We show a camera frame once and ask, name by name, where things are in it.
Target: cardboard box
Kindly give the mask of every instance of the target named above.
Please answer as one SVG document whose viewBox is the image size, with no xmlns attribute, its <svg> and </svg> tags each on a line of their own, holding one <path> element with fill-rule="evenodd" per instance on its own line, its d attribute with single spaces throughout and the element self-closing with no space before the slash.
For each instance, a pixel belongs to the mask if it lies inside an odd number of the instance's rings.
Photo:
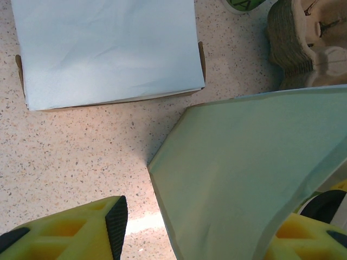
<svg viewBox="0 0 347 260">
<path fill-rule="evenodd" d="M 198 42 L 198 48 L 199 48 L 199 54 L 200 54 L 201 69 L 202 69 L 204 81 L 206 82 L 206 62 L 205 62 L 205 54 L 204 54 L 203 43 L 202 42 Z M 22 85 L 22 89 L 23 89 L 23 95 L 24 95 L 24 98 L 25 98 L 22 59 L 21 59 L 20 55 L 16 55 L 15 59 L 16 59 L 16 63 L 17 63 L 17 66 L 18 66 L 18 74 L 19 74 L 21 85 Z M 195 91 L 192 91 L 192 92 L 185 92 L 185 93 L 180 93 L 180 94 L 170 94 L 170 93 L 168 93 L 166 96 L 157 97 L 155 99 L 162 99 L 162 98 L 174 97 L 174 96 L 175 97 L 188 96 L 188 95 L 192 95 L 193 93 L 198 92 L 198 91 L 199 90 L 195 90 Z M 122 100 L 117 101 L 116 100 L 116 101 L 97 103 L 97 104 L 91 104 L 91 105 L 84 105 L 84 106 L 48 109 L 48 110 L 43 110 L 43 111 L 45 111 L 45 112 L 53 112 L 53 111 L 61 111 L 61 110 L 67 110 L 67 109 L 73 109 L 73 108 L 90 107 L 90 106 L 101 106 L 101 105 L 109 105 L 109 104 L 113 104 L 113 103 L 138 102 L 138 101 L 144 101 L 144 100 L 151 100 L 151 99 L 147 99 L 146 97 L 143 97 L 143 99 L 139 99 L 139 100 L 136 100 L 136 101 L 122 101 Z"/>
</svg>

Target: light blue paper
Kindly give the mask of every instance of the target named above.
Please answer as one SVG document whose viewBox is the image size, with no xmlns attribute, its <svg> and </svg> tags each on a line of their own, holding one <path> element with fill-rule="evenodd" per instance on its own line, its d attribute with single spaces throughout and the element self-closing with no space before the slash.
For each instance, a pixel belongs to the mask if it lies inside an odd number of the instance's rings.
<svg viewBox="0 0 347 260">
<path fill-rule="evenodd" d="M 193 0 L 12 0 L 30 110 L 199 90 Z"/>
<path fill-rule="evenodd" d="M 277 228 L 347 158 L 347 89 L 189 108 L 149 165 L 178 259 L 262 259 Z"/>
</svg>

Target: speckled floor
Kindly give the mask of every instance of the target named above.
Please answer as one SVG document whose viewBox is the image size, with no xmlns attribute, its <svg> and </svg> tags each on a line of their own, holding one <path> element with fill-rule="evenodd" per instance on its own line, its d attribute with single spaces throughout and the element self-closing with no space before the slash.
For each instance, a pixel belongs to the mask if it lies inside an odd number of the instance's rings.
<svg viewBox="0 0 347 260">
<path fill-rule="evenodd" d="M 207 85 L 193 96 L 44 113 L 24 104 L 11 4 L 0 0 L 0 233 L 123 194 L 129 222 L 122 259 L 175 259 L 146 164 L 185 107 L 279 86 L 264 36 L 273 2 L 239 16 L 218 0 L 196 1 Z"/>
</svg>

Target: light green paper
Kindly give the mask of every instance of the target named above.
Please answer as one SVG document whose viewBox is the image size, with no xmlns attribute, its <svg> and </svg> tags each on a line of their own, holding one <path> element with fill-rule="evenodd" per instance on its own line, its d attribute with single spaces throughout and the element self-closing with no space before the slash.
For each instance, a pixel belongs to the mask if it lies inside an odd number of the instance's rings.
<svg viewBox="0 0 347 260">
<path fill-rule="evenodd" d="M 263 259 L 280 224 L 347 158 L 347 89 L 189 108 L 149 165 L 178 259 Z"/>
</svg>

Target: terrazzo floor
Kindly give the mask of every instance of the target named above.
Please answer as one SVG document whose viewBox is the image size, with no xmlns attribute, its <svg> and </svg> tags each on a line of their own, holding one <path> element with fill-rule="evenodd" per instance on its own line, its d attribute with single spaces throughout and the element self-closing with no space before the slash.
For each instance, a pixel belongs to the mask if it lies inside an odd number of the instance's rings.
<svg viewBox="0 0 347 260">
<path fill-rule="evenodd" d="M 129 221 L 121 259 L 175 259 L 147 162 L 186 107 L 278 88 L 281 71 L 268 62 L 264 34 L 274 2 L 239 16 L 219 0 L 195 1 L 207 82 L 192 96 L 45 113 L 25 106 L 11 3 L 0 0 L 0 233 L 123 194 Z"/>
</svg>

